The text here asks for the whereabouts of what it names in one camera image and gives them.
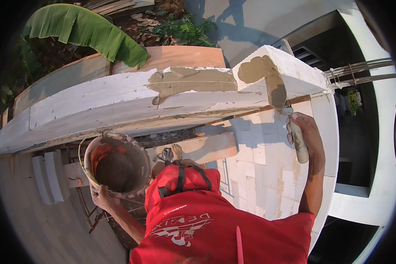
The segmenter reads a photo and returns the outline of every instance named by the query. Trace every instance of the worker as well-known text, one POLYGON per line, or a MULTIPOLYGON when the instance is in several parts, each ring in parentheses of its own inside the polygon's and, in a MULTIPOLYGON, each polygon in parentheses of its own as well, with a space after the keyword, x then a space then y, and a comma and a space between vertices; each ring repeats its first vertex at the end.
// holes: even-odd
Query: worker
POLYGON ((269 221, 236 209, 221 196, 219 172, 182 160, 176 145, 174 164, 158 162, 152 168, 146 227, 109 196, 106 186, 92 187, 94 203, 138 243, 131 263, 306 263, 323 196, 325 156, 314 119, 298 112, 291 119, 302 129, 310 160, 298 213, 284 219, 269 221))

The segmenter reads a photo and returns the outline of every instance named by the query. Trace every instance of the bucket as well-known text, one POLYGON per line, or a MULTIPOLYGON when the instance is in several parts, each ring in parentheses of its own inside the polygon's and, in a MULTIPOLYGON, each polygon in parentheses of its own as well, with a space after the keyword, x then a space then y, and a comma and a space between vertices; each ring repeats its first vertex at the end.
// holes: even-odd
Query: bucket
POLYGON ((118 198, 145 193, 151 179, 146 150, 123 134, 106 134, 92 140, 86 148, 84 167, 93 185, 107 185, 110 195, 118 198))

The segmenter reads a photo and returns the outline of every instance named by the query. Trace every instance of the bare foot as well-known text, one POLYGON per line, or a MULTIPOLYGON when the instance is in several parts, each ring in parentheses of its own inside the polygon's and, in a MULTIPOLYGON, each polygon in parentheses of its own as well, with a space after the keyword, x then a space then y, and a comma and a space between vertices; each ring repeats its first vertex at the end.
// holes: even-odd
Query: bare foot
POLYGON ((182 147, 177 144, 173 144, 173 145, 171 145, 171 149, 173 152, 173 160, 181 161, 182 160, 182 147))

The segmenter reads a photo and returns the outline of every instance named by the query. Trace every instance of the trowel handle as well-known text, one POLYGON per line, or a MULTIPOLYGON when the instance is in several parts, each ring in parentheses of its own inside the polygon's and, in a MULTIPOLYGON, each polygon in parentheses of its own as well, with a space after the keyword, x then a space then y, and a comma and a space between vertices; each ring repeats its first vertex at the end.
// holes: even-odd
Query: trowel handle
POLYGON ((308 149, 304 141, 304 135, 302 134, 302 129, 293 122, 290 118, 290 129, 292 130, 292 137, 295 143, 296 156, 298 157, 298 162, 304 164, 310 159, 308 154, 308 149))

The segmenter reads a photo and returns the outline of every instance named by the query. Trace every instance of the man's arm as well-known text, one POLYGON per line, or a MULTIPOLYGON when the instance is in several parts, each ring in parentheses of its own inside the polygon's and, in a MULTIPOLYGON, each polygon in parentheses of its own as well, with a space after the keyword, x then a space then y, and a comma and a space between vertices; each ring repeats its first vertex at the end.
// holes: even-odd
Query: man's arm
MULTIPOLYGON (((292 114, 291 119, 302 129, 304 141, 310 155, 308 177, 298 212, 313 213, 314 217, 317 217, 323 199, 323 177, 326 163, 323 142, 317 124, 312 117, 296 112, 292 114)), ((290 124, 287 124, 286 128, 289 132, 288 141, 292 144, 290 124)))
POLYGON ((111 214, 114 220, 138 244, 144 240, 145 227, 133 218, 125 208, 123 208, 120 204, 120 199, 110 197, 107 186, 101 185, 98 193, 96 188, 91 186, 91 194, 94 204, 111 214))

